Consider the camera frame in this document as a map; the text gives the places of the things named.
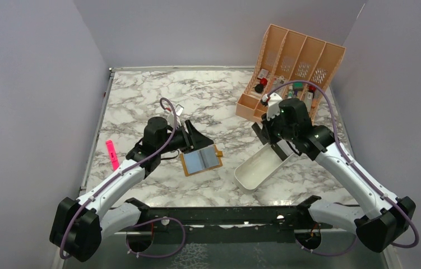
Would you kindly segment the yellow leather card holder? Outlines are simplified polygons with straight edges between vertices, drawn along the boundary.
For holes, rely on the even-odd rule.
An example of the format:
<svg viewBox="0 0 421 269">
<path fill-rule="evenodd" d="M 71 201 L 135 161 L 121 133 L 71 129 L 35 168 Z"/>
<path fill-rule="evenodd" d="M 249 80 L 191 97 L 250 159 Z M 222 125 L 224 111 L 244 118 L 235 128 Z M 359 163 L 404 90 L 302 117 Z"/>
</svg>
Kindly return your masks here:
<svg viewBox="0 0 421 269">
<path fill-rule="evenodd" d="M 180 154 L 185 176 L 189 177 L 223 165 L 223 152 L 216 145 L 208 146 L 190 153 Z"/>
</svg>

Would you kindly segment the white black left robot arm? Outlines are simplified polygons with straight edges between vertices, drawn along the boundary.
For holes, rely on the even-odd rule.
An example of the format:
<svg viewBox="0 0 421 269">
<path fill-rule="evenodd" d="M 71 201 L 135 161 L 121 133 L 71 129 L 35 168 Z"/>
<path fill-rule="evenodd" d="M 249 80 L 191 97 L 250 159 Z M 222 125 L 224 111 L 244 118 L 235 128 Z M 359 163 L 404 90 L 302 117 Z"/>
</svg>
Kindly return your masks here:
<svg viewBox="0 0 421 269">
<path fill-rule="evenodd" d="M 163 117 L 150 118 L 142 139 L 110 176 L 82 196 L 66 197 L 58 204 L 49 240 L 59 248 L 60 257 L 84 262 L 96 252 L 104 238 L 102 221 L 110 219 L 111 207 L 160 165 L 162 154 L 172 151 L 187 154 L 213 144 L 190 120 L 185 120 L 182 126 L 171 126 Z"/>
</svg>

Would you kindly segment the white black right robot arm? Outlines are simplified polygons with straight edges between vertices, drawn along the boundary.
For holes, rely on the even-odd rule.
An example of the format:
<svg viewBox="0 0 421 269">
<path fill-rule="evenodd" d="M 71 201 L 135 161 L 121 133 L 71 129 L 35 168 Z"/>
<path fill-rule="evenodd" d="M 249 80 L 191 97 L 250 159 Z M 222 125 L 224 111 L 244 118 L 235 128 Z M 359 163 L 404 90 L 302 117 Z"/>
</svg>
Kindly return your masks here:
<svg viewBox="0 0 421 269">
<path fill-rule="evenodd" d="M 253 125 L 259 138 L 270 146 L 288 146 L 325 168 L 357 201 L 351 208 L 312 196 L 298 206 L 296 221 L 303 228 L 317 222 L 353 233 L 368 249 L 380 253 L 412 225 L 416 209 L 408 196 L 399 197 L 375 180 L 340 143 L 333 131 L 313 125 L 305 103 L 298 98 L 264 95 L 268 107 L 262 127 Z"/>
</svg>

